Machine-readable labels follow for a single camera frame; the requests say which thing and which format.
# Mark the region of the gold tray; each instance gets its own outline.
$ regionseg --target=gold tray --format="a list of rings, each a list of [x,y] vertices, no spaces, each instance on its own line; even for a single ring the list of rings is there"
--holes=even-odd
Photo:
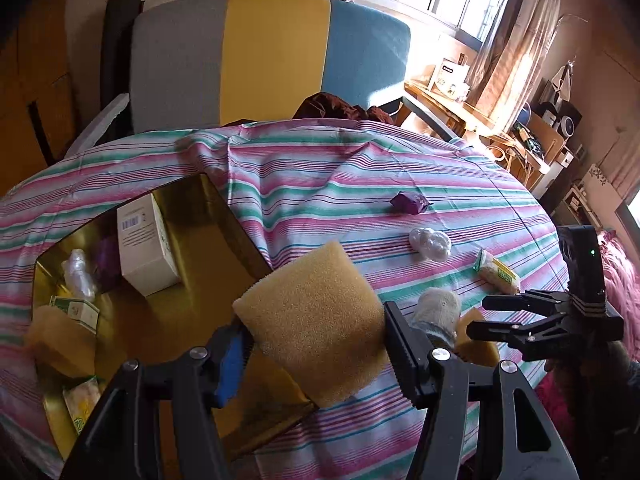
[[[156,364],[203,345],[217,327],[232,320],[232,302],[271,272],[206,175],[177,180],[153,194],[182,283],[145,298],[119,277],[114,288],[96,296],[100,317],[95,373],[103,381],[109,381],[129,358]],[[43,253],[35,265],[33,308],[48,304],[52,295],[70,296],[62,262],[75,248],[83,249],[95,262],[105,240],[117,244],[116,226],[114,207]],[[37,363],[36,369],[49,427],[66,459],[76,430],[62,389],[81,381],[62,376],[43,363]],[[212,411],[227,458],[234,460],[315,408],[286,371],[254,347],[238,394],[221,410]],[[159,411],[165,474],[169,479],[179,478],[170,402],[160,402]]]

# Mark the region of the dark red cloth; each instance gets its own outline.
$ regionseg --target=dark red cloth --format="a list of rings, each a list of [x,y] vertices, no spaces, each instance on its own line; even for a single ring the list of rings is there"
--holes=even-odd
[[[307,97],[293,119],[311,118],[353,119],[356,121],[376,121],[377,123],[393,124],[393,119],[377,106],[365,110],[361,106],[351,106],[347,101],[327,92],[318,92]]]

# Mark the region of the white carton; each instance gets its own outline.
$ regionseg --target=white carton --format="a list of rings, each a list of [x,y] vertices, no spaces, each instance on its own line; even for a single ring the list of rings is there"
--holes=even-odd
[[[122,276],[143,296],[180,282],[154,196],[119,207],[117,216]]]

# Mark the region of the screw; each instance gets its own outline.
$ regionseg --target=screw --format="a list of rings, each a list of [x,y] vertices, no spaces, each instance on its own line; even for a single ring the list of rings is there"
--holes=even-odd
[[[122,365],[123,370],[127,372],[133,372],[138,369],[138,361],[135,359],[130,359],[129,361],[125,361]]]
[[[448,361],[451,357],[449,350],[446,348],[434,348],[433,351],[431,351],[431,355],[436,361]]]
[[[518,370],[518,365],[513,361],[505,360],[500,363],[500,368],[508,374],[514,374]]]
[[[208,354],[209,352],[207,352],[204,346],[196,346],[189,350],[189,357],[191,359],[204,359]]]

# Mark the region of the striped tablecloth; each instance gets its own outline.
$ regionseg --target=striped tablecloth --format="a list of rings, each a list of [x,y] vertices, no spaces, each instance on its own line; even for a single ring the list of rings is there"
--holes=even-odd
[[[455,290],[463,308],[492,288],[472,270],[478,249],[510,265],[527,288],[557,289],[567,272],[551,220],[509,174],[463,141],[446,144],[393,126],[299,120],[207,131],[151,132],[88,150],[35,175],[0,201],[0,423],[51,476],[62,460],[22,346],[30,323],[36,258],[52,244],[136,195],[205,171],[264,257],[276,268],[337,238],[379,294],[411,313],[428,286]],[[400,190],[432,203],[396,214]],[[418,226],[452,240],[446,263],[420,259]],[[533,316],[492,313],[529,322]],[[501,348],[519,362],[520,355]],[[521,363],[532,383],[541,363]],[[236,464],[239,478],[403,478],[424,413],[402,398],[387,369],[346,402],[321,410]],[[476,441],[470,406],[464,453]]]

